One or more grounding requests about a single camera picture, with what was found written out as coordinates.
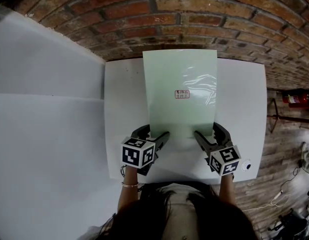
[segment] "bracelet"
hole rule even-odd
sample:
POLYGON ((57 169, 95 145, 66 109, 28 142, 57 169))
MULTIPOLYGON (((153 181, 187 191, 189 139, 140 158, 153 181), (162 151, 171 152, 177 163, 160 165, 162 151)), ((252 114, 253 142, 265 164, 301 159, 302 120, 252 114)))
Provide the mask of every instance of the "bracelet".
POLYGON ((137 184, 135 184, 135 185, 126 185, 126 184, 124 184, 124 182, 121 182, 121 185, 122 185, 123 187, 126 187, 126 188, 133 188, 133 187, 138 187, 139 183, 137 183, 137 184))

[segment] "red stamp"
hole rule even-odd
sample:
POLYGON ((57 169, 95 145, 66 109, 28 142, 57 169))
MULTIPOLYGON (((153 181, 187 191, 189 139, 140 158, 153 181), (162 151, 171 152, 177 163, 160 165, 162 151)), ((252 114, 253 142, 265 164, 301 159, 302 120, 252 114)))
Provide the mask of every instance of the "red stamp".
POLYGON ((190 91, 189 90, 175 90, 174 97, 176 99, 189 99, 190 91))

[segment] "white wall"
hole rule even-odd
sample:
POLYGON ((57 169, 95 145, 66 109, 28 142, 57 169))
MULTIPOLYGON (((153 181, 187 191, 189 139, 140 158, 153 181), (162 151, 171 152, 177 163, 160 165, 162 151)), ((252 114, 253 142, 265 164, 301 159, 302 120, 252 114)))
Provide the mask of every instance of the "white wall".
POLYGON ((0 19, 0 240, 75 240, 116 212, 103 70, 19 14, 0 19))
POLYGON ((100 99, 104 61, 0 7, 0 93, 100 99))

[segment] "metal stand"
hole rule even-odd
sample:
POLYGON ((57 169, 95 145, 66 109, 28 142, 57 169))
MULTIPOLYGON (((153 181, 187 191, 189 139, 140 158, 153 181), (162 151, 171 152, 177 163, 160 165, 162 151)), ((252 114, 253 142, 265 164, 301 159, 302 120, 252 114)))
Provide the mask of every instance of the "metal stand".
POLYGON ((297 117, 289 117, 289 116, 281 116, 278 114, 278 108, 277 108, 277 103, 276 103, 276 99, 272 99, 269 106, 272 104, 272 102, 274 103, 274 107, 275 107, 275 114, 274 115, 267 115, 268 118, 273 118, 275 119, 274 125, 270 131, 270 133, 272 134, 275 130, 275 127, 277 125, 278 120, 286 120, 286 121, 292 121, 292 122, 299 122, 299 123, 306 123, 309 124, 309 119, 303 119, 303 118, 297 118, 297 117))

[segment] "white round object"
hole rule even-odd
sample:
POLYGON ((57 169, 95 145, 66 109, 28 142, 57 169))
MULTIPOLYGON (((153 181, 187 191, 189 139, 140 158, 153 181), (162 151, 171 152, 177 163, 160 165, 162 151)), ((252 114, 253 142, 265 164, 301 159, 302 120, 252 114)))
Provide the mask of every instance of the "white round object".
POLYGON ((251 161, 250 161, 250 159, 245 160, 245 161, 242 163, 242 165, 241 165, 241 169, 242 169, 243 171, 248 171, 248 170, 250 169, 250 167, 251 167, 251 161))

